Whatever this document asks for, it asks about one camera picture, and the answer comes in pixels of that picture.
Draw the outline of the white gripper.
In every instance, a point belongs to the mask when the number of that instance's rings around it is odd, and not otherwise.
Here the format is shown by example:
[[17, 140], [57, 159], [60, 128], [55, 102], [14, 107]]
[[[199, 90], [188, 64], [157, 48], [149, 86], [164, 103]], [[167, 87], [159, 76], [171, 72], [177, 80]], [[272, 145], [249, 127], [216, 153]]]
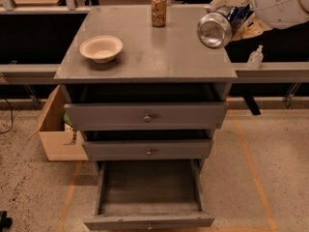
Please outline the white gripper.
[[309, 21], [309, 0], [211, 0], [204, 9], [214, 12], [221, 7], [246, 7], [254, 13], [236, 18], [232, 42], [255, 38], [272, 28], [286, 29]]

